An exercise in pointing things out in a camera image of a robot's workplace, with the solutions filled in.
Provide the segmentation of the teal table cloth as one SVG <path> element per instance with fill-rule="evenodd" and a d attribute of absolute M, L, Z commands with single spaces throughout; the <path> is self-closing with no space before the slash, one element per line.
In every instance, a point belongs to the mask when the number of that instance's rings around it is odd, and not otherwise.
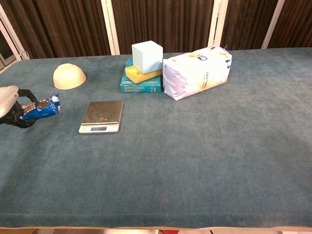
<path fill-rule="evenodd" d="M 312 48 L 232 51 L 225 84 L 175 101 L 123 94 L 129 55 L 20 61 L 0 74 L 60 113 L 0 125 L 0 227 L 312 227 Z M 86 81 L 54 86 L 64 64 Z M 92 101 L 118 133 L 81 135 Z"/>

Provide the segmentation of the white frame post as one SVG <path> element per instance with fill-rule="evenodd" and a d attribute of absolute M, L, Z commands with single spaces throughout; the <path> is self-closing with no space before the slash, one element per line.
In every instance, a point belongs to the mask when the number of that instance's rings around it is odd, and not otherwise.
<path fill-rule="evenodd" d="M 120 55 L 119 41 L 117 37 L 117 28 L 114 16 L 112 0 L 100 0 L 105 20 L 105 27 L 111 55 Z"/>
<path fill-rule="evenodd" d="M 220 46 L 229 0 L 214 0 L 208 47 Z"/>
<path fill-rule="evenodd" d="M 273 35 L 273 31 L 276 27 L 276 24 L 277 24 L 277 21 L 279 19 L 282 8 L 284 6 L 284 3 L 285 3 L 285 0 L 278 0 L 277 1 L 276 7 L 274 10 L 273 16 L 271 18 L 270 25 L 269 25 L 268 30 L 266 32 L 266 35 L 264 37 L 261 49 L 267 49 L 268 48 L 268 45 L 270 43 L 271 37 Z"/>
<path fill-rule="evenodd" d="M 6 38 L 16 59 L 18 61 L 30 59 L 28 52 L 26 52 L 24 47 L 22 46 L 1 4 L 0 4 L 0 22 L 1 22 L 1 25 L 3 26 L 3 30 L 1 30 L 1 32 Z"/>

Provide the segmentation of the white tissue pack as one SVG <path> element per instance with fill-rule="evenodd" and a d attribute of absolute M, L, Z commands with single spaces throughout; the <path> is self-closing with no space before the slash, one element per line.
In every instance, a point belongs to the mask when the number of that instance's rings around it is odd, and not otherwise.
<path fill-rule="evenodd" d="M 206 47 L 163 60 L 164 93 L 180 100 L 227 82 L 232 55 Z"/>

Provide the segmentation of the yellow sponge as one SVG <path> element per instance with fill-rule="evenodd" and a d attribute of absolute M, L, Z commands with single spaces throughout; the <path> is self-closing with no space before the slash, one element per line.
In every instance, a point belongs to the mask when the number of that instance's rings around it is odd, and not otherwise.
<path fill-rule="evenodd" d="M 161 76 L 162 69 L 143 74 L 136 67 L 131 65 L 125 68 L 125 74 L 133 83 L 138 84 L 157 76 Z"/>

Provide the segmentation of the blue cookie packet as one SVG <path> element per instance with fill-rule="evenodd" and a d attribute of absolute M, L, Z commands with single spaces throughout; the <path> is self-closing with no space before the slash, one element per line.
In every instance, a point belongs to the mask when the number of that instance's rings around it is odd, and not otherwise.
<path fill-rule="evenodd" d="M 23 115 L 20 117 L 22 120 L 30 120 L 31 118 L 41 119 L 57 115 L 60 111 L 61 103 L 59 95 L 53 95 L 36 102 L 31 102 L 22 106 Z"/>

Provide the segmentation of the light blue cube box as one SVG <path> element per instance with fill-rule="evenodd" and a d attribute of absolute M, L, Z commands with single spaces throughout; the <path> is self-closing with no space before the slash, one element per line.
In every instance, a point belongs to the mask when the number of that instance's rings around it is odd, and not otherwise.
<path fill-rule="evenodd" d="M 154 41 L 132 44 L 133 65 L 146 74 L 162 69 L 163 47 Z"/>

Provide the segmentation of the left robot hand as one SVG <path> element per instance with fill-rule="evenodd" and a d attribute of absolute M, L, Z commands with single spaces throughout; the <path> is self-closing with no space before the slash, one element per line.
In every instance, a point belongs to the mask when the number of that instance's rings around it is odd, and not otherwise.
<path fill-rule="evenodd" d="M 24 110 L 18 103 L 19 97 L 27 97 L 32 102 L 37 102 L 37 98 L 28 89 L 20 89 L 14 85 L 0 87 L 0 124 L 28 128 L 36 122 L 36 118 L 29 120 L 20 118 L 24 114 Z"/>

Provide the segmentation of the silver kitchen scale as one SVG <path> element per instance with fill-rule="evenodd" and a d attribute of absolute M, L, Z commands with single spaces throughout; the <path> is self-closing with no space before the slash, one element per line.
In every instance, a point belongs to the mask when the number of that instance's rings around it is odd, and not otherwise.
<path fill-rule="evenodd" d="M 89 103 L 78 130 L 81 135 L 115 134 L 119 132 L 123 102 L 92 101 Z"/>

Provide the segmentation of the teal flat carton box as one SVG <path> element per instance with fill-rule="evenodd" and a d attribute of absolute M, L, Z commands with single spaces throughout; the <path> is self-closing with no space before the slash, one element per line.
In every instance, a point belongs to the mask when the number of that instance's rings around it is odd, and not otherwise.
<path fill-rule="evenodd" d="M 139 84 L 133 83 L 123 72 L 120 82 L 122 93 L 160 93 L 162 76 L 154 77 Z"/>

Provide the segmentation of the cream upturned bowl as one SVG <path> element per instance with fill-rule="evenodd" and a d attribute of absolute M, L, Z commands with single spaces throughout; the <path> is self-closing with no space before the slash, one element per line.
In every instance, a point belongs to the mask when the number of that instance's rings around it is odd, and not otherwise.
<path fill-rule="evenodd" d="M 64 63 L 58 66 L 53 73 L 54 86 L 60 90 L 69 90 L 82 85 L 86 75 L 77 65 Z"/>

